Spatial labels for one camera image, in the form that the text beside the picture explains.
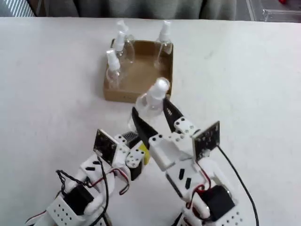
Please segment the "white tabletop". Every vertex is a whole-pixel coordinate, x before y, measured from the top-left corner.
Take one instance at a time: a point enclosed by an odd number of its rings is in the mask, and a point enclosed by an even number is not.
[[[104,53],[116,19],[0,19],[0,225],[22,225],[74,174],[97,128],[127,130],[131,104],[102,94]],[[160,21],[127,19],[155,40]],[[172,101],[204,129],[221,121],[221,147],[252,194],[262,226],[298,225],[301,190],[301,24],[175,21]],[[167,131],[167,125],[155,127]],[[251,204],[214,150],[254,226]],[[169,226],[183,203],[151,160],[124,196],[110,199],[114,226]]]

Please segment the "bottle cap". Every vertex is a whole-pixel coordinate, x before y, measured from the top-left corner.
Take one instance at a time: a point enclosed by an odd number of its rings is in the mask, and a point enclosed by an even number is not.
[[[118,28],[118,31],[123,32],[125,34],[128,34],[128,32],[129,32],[129,28],[124,23],[124,20],[117,21],[117,28]]]
[[[116,51],[122,51],[123,50],[125,35],[126,34],[124,34],[123,32],[118,32],[117,38],[115,39],[115,41],[113,43],[113,48]]]
[[[170,83],[166,78],[157,78],[156,83],[147,91],[147,103],[150,105],[160,104],[169,90]]]
[[[114,49],[111,48],[107,51],[107,58],[110,71],[115,71],[120,68],[120,63]]]
[[[159,40],[160,41],[168,41],[170,36],[170,25],[171,22],[165,20],[162,25],[162,29],[160,31]]]

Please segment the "open cardboard box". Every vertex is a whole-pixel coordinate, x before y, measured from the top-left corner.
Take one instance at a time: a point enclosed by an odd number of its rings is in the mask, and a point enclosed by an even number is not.
[[[166,65],[166,70],[163,71],[154,67],[155,43],[153,41],[136,40],[134,48],[135,61],[129,67],[127,77],[121,82],[119,89],[110,89],[109,83],[104,77],[104,98],[109,101],[135,103],[137,97],[145,93],[160,77],[169,80],[170,88],[167,94],[170,96],[173,82],[174,47],[171,54],[168,55],[165,52],[162,54],[162,63]]]

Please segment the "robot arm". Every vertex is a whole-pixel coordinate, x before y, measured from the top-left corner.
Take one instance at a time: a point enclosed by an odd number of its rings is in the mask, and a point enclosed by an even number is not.
[[[218,165],[206,157],[220,142],[219,122],[201,131],[168,100],[163,111],[171,133],[163,136],[139,117],[132,117],[138,135],[166,178],[186,202],[175,226],[234,226],[236,192]]]
[[[25,225],[90,226],[101,215],[106,203],[103,173],[106,174],[108,195],[111,195],[115,188],[116,176],[127,183],[119,192],[121,195],[129,189],[130,181],[140,175],[148,162],[147,150],[137,134],[132,132],[117,135],[114,139],[104,131],[98,130],[94,151],[95,153],[80,165],[74,178],[58,170],[64,184],[62,192],[43,213],[30,218]],[[66,177],[71,180],[65,186]],[[110,225],[107,218],[104,216],[97,225]]]

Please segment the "circuit board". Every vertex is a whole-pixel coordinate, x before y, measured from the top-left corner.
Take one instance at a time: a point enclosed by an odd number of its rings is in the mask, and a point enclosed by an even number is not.
[[[220,121],[204,131],[198,131],[192,136],[193,152],[195,160],[198,161],[207,149],[213,150],[220,144]]]
[[[94,151],[99,151],[102,154],[102,158],[112,165],[113,158],[116,152],[117,142],[113,140],[108,134],[101,130],[97,130]]]

